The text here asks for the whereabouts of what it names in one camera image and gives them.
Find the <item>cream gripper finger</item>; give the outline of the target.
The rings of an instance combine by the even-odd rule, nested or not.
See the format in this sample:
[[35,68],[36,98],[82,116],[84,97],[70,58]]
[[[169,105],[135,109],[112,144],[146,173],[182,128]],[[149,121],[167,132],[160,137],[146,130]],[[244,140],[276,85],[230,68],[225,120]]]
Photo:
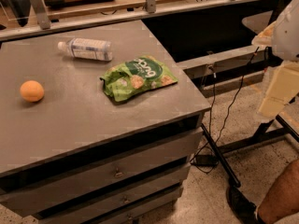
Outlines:
[[299,62],[283,61],[269,67],[263,77],[263,97],[257,114],[262,119],[276,115],[299,93]]

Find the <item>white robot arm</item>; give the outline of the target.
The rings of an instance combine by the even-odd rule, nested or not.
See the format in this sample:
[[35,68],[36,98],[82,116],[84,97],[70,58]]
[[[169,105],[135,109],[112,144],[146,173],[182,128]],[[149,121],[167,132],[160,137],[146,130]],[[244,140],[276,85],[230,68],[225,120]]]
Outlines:
[[299,0],[292,0],[252,44],[271,47],[282,60],[263,82],[266,91],[257,110],[260,117],[270,120],[299,92]]

